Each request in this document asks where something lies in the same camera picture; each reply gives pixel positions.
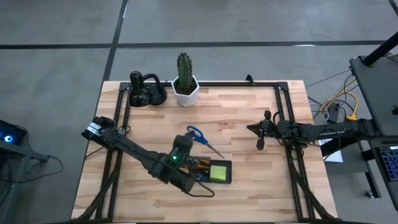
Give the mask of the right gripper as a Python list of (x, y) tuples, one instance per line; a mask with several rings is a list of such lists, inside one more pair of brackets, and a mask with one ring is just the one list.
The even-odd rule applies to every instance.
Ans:
[(258, 150), (263, 150), (265, 146), (265, 137), (271, 137), (278, 139), (279, 131), (277, 130), (277, 126), (271, 120), (271, 112), (269, 110), (265, 110), (264, 119), (256, 124), (248, 125), (248, 130), (253, 133), (257, 133), (257, 143), (256, 147)]

